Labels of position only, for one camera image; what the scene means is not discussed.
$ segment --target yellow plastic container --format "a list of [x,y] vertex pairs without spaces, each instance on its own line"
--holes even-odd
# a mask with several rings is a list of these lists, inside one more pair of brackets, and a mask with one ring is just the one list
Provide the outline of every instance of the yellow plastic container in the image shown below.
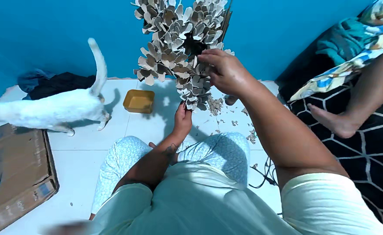
[[155,93],[153,91],[129,90],[123,106],[128,112],[152,113]]

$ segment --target patterned pants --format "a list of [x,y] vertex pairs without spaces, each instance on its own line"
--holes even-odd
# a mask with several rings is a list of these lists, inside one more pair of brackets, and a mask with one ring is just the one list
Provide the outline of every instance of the patterned pants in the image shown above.
[[[146,143],[134,136],[117,140],[100,168],[93,200],[92,213],[112,195],[116,184],[145,154],[151,151]],[[238,183],[248,184],[250,147],[246,138],[236,132],[209,136],[193,145],[182,143],[178,148],[178,162],[203,161],[222,170]]]

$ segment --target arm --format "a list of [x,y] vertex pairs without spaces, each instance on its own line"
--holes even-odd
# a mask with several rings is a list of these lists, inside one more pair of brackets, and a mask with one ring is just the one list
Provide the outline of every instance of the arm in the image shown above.
[[113,193],[121,186],[132,183],[147,185],[152,191],[161,182],[168,166],[177,161],[177,148],[192,128],[192,112],[182,102],[174,115],[174,129],[160,144],[142,157],[116,184]]
[[260,142],[274,162],[278,184],[308,173],[335,173],[348,177],[335,157],[314,133],[242,66],[235,56],[206,50],[199,60],[213,64],[211,83],[245,105]]

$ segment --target forearm tattoo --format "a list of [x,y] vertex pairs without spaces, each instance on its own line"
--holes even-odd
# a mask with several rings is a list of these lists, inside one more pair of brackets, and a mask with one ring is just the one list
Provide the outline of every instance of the forearm tattoo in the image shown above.
[[178,149],[178,146],[176,146],[175,144],[171,144],[164,152],[162,152],[163,154],[165,154],[171,161],[174,159],[175,155],[176,155],[176,152],[177,152],[177,149]]

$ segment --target blue wall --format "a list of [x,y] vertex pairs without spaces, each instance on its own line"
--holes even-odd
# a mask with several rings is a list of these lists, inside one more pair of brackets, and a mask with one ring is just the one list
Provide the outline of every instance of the blue wall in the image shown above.
[[[225,48],[258,79],[274,80],[321,32],[372,0],[251,2],[234,1]],[[140,48],[151,35],[142,34],[134,9],[129,0],[0,1],[0,95],[4,84],[33,68],[94,74],[89,37],[97,40],[109,77],[135,77]]]

